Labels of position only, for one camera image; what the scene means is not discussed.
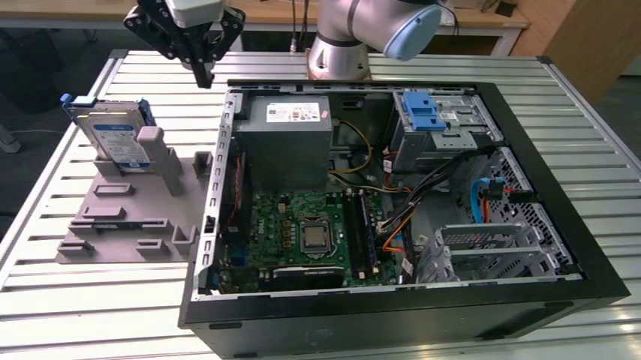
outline metal table surface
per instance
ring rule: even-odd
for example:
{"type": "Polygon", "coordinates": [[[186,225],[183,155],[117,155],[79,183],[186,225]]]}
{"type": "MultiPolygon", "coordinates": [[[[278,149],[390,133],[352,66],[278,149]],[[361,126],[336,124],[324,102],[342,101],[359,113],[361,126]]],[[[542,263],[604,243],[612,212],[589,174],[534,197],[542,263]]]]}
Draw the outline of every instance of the metal table surface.
{"type": "MultiPolygon", "coordinates": [[[[211,90],[156,52],[113,51],[91,94],[152,104],[178,154],[211,149],[226,81],[303,79],[304,58],[230,53],[211,90]]],[[[371,56],[377,80],[483,81],[498,84],[578,213],[626,281],[632,296],[561,319],[515,340],[455,343],[299,356],[298,359],[609,359],[641,357],[641,166],[594,110],[534,58],[421,56],[398,63],[371,56]]],[[[132,359],[211,352],[176,327],[187,265],[59,265],[56,247],[89,189],[95,150],[69,126],[0,244],[3,359],[132,359]]]]}

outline blue drive bay latch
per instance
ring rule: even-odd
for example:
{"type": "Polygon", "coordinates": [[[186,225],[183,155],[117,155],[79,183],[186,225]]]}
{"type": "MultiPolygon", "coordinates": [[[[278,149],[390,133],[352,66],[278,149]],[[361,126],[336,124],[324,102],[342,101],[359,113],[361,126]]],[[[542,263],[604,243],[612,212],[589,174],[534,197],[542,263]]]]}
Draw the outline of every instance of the blue drive bay latch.
{"type": "Polygon", "coordinates": [[[437,104],[426,91],[403,92],[402,106],[410,116],[414,131],[443,131],[447,128],[439,118],[437,104]]]}

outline green circuit board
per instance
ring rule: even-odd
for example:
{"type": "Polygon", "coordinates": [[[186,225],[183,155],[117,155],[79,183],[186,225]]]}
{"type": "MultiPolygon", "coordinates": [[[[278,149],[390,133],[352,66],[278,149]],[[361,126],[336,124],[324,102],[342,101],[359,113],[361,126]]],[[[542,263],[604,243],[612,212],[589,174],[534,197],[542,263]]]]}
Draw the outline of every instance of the green circuit board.
{"type": "MultiPolygon", "coordinates": [[[[367,197],[370,220],[383,219],[377,193],[367,197]]],[[[326,265],[344,268],[344,287],[394,284],[397,281],[393,256],[382,261],[378,274],[365,279],[351,274],[350,248],[344,229],[342,193],[259,193],[251,206],[251,231],[247,248],[247,268],[326,265]],[[328,229],[331,246],[326,253],[304,253],[303,228],[323,224],[328,229]]],[[[258,291],[252,277],[236,276],[240,292],[258,291]]]]}

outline ram slot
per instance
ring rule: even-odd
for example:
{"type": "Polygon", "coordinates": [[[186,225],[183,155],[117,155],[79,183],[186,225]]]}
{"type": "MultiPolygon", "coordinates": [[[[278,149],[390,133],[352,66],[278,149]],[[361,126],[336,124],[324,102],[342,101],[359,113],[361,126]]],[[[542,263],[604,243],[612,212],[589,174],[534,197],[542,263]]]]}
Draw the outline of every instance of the ram slot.
{"type": "Polygon", "coordinates": [[[359,194],[359,201],[361,201],[361,212],[362,212],[362,232],[365,234],[366,240],[366,250],[367,250],[367,257],[370,260],[370,267],[369,269],[373,272],[377,272],[377,247],[374,243],[374,227],[371,226],[371,219],[370,219],[370,206],[367,205],[367,195],[361,190],[359,194]]]}
{"type": "Polygon", "coordinates": [[[362,197],[357,193],[346,191],[342,195],[342,214],[347,235],[347,247],[350,249],[351,273],[359,279],[371,273],[371,262],[367,250],[369,220],[363,212],[362,197]]]}

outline power supply label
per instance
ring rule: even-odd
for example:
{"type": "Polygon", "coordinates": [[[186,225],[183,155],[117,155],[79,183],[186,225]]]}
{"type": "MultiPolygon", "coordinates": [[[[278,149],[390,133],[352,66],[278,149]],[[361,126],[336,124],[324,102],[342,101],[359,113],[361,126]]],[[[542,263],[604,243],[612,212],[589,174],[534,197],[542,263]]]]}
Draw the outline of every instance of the power supply label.
{"type": "Polygon", "coordinates": [[[267,122],[319,122],[319,103],[271,103],[267,122]]]}
{"type": "Polygon", "coordinates": [[[93,125],[96,140],[111,156],[111,160],[121,167],[135,170],[150,166],[150,158],[144,148],[136,141],[136,131],[131,125],[93,125]]]}

